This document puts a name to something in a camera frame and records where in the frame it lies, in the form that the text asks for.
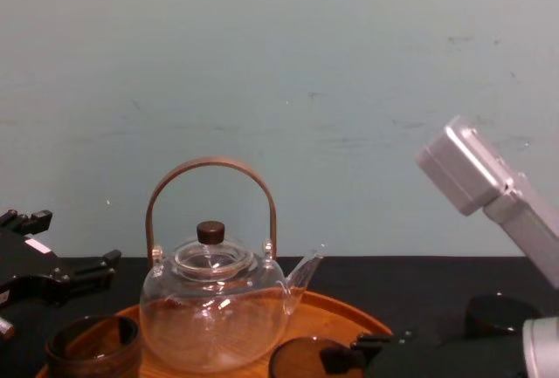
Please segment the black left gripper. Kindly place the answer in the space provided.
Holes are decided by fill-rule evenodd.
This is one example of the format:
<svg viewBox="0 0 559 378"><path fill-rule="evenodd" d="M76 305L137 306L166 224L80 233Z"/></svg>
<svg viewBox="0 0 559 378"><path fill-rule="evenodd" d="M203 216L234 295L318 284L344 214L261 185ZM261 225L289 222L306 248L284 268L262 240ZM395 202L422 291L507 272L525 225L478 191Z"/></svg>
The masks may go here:
<svg viewBox="0 0 559 378"><path fill-rule="evenodd" d="M8 210L1 215L2 308L26 299L50 299L60 306L110 288L121 261L120 251L112 250L82 265L58 264L50 248L25 237L47 231L52 216L49 210L29 216Z"/></svg>

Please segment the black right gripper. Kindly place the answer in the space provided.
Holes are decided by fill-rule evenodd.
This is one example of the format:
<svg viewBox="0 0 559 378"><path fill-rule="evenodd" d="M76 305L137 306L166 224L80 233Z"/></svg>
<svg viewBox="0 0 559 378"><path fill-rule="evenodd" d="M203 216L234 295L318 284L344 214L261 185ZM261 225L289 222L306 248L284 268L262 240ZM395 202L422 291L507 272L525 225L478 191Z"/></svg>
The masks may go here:
<svg viewBox="0 0 559 378"><path fill-rule="evenodd" d="M526 375L523 343L518 336L455 340L437 345L415 340L416 337L417 333L410 329L391 335L360 333L350 343L350 348L323 348L321 364L327 375L342 375L353 370L363 372L366 367L367 377ZM360 351L381 352L367 366Z"/></svg>

